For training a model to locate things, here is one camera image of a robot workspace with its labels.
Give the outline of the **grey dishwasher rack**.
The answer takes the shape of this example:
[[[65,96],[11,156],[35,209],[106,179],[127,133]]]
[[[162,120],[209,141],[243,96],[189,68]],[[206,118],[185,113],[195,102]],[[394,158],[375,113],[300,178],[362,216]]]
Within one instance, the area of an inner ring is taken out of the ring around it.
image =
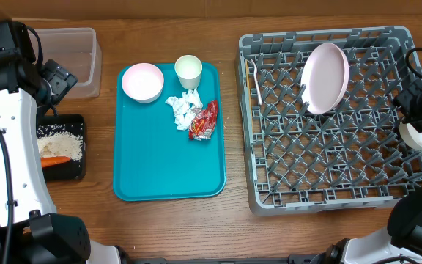
[[[320,44],[347,56],[349,83],[325,114],[302,101],[303,67]],[[422,187],[422,151],[398,133],[393,99],[419,66],[403,26],[243,35],[238,42],[237,92],[243,119],[248,201],[257,216],[347,208],[391,208]],[[259,106],[253,65],[263,104]],[[251,109],[245,77],[248,61]]]

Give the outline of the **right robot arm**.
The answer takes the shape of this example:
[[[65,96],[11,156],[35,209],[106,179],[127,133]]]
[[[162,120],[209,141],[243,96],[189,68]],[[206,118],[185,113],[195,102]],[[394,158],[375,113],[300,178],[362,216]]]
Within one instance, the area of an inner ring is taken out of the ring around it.
[[[393,102],[405,117],[400,125],[401,137],[408,144],[416,144],[422,136],[422,74],[411,63],[406,66],[416,80]],[[345,238],[313,256],[311,262],[422,263],[422,187],[395,205],[387,227],[362,238]]]

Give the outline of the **white bowl with scraps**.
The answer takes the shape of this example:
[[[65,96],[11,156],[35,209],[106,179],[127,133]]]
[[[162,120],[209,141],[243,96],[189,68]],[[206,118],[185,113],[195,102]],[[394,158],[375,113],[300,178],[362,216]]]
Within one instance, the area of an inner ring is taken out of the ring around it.
[[[124,93],[139,103],[151,103],[163,90],[162,71],[150,63],[138,63],[129,67],[122,76]]]

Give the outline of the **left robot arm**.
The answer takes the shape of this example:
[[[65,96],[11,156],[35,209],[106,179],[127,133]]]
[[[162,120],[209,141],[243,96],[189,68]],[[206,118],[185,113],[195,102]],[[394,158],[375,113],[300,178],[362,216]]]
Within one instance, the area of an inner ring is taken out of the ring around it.
[[[57,213],[42,172],[37,118],[77,78],[33,46],[33,28],[0,21],[0,263],[128,263],[93,241],[83,221]]]

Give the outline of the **orange carrot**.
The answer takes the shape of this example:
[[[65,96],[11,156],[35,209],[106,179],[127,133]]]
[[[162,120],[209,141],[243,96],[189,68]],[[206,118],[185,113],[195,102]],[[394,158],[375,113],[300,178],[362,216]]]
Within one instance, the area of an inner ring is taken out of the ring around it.
[[[41,158],[42,168],[47,168],[47,167],[50,167],[50,166],[65,164],[69,161],[71,161],[71,158],[67,157],[67,156],[56,156],[56,157]]]

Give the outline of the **white round plate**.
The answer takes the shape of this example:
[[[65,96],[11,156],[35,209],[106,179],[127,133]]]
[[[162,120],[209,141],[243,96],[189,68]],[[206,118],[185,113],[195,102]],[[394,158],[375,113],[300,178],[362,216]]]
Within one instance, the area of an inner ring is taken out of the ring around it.
[[[333,43],[317,46],[309,55],[301,76],[302,101],[312,114],[334,109],[349,83],[349,63],[345,53]]]

